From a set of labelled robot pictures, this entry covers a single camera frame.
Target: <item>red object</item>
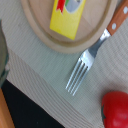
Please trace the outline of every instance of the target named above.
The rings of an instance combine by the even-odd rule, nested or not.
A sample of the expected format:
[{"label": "red object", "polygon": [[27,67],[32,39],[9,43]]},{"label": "red object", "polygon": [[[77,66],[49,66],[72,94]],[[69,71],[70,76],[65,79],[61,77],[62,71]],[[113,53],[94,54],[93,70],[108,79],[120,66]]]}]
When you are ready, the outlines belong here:
[{"label": "red object", "polygon": [[63,13],[65,5],[65,0],[58,0],[57,10],[60,10]]},{"label": "red object", "polygon": [[105,128],[128,128],[128,94],[107,93],[102,99],[101,113]]}]

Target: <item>fork handle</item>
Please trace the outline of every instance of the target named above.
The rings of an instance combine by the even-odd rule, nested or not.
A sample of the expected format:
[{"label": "fork handle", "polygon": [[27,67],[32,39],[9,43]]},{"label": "fork handle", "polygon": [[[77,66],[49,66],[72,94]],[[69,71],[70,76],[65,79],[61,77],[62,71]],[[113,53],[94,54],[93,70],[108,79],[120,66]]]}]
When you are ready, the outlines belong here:
[{"label": "fork handle", "polygon": [[113,35],[127,17],[128,17],[128,0],[122,0],[121,4],[116,9],[113,18],[107,27],[109,33]]}]

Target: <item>fork tines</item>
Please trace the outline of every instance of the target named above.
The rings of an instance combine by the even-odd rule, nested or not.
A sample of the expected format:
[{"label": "fork tines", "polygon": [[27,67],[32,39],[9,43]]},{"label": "fork tines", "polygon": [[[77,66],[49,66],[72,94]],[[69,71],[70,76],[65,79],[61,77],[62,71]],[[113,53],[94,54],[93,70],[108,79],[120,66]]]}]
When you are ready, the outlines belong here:
[{"label": "fork tines", "polygon": [[87,65],[82,60],[79,59],[77,61],[77,64],[66,86],[66,90],[68,90],[68,92],[70,92],[70,94],[72,94],[73,96],[75,95],[81,82],[83,81],[87,68]]}]

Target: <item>gray tablecloth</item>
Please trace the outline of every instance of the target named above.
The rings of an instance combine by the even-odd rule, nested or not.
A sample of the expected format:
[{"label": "gray tablecloth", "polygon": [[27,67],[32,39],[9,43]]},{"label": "gray tablecloth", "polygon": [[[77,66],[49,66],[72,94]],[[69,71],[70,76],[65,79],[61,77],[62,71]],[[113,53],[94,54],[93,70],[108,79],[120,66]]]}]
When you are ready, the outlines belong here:
[{"label": "gray tablecloth", "polygon": [[103,127],[101,99],[128,91],[128,19],[98,51],[74,97],[65,86],[78,57],[49,49],[35,35],[20,0],[0,0],[0,18],[10,53],[8,80],[65,127]]}]

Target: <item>placemat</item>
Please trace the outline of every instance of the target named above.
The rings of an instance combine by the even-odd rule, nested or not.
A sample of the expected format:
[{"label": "placemat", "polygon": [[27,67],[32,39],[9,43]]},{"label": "placemat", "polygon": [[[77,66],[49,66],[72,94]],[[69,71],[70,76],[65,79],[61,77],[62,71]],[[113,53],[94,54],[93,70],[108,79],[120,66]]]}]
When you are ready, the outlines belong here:
[{"label": "placemat", "polygon": [[[113,37],[110,37],[101,46],[90,72],[86,76],[75,97],[72,97],[65,90],[65,86],[81,53],[62,54],[49,49],[38,39],[29,26],[20,1],[1,0],[1,3],[0,8],[2,11],[0,12],[0,17],[3,19],[3,30],[7,38],[7,44],[12,53],[19,58],[17,63],[15,62],[16,59],[11,59],[12,61],[10,60],[11,70],[17,74],[18,72],[22,72],[22,70],[23,72],[26,72],[24,71],[26,66],[24,66],[23,69],[20,69],[20,66],[18,65],[20,60],[22,60],[25,65],[28,65],[29,68],[38,75],[38,77],[34,79],[35,83],[38,81],[37,79],[39,77],[43,79],[47,84],[46,88],[49,87],[51,90],[53,89],[56,96],[61,99],[60,101],[65,101],[63,105],[68,104],[67,106],[70,106],[68,108],[72,108],[74,112],[76,110],[78,115],[80,114],[82,116],[82,123],[80,123],[82,125],[78,128],[103,127],[100,113],[101,99],[103,95],[112,90],[128,91],[128,19],[123,23],[116,34]],[[26,74],[28,78],[31,78],[29,70]],[[35,86],[30,85],[32,78],[27,85],[22,85],[23,81],[27,79],[24,77],[24,73],[21,73],[17,80],[15,80],[15,77],[12,73],[12,75],[9,75],[8,79],[14,83],[21,83],[17,85],[18,88],[40,106],[44,107],[41,100],[39,100],[43,99],[42,96],[44,95],[40,92],[40,88],[43,89],[44,85],[41,83],[39,86],[38,82],[36,84],[33,83]],[[53,93],[50,93],[48,90],[47,92],[49,93],[45,97],[46,100],[49,95],[51,97],[53,96]],[[59,113],[55,114],[51,112],[50,114],[59,120]],[[64,117],[59,121],[65,127],[73,127],[73,123],[66,123],[67,120]]]}]

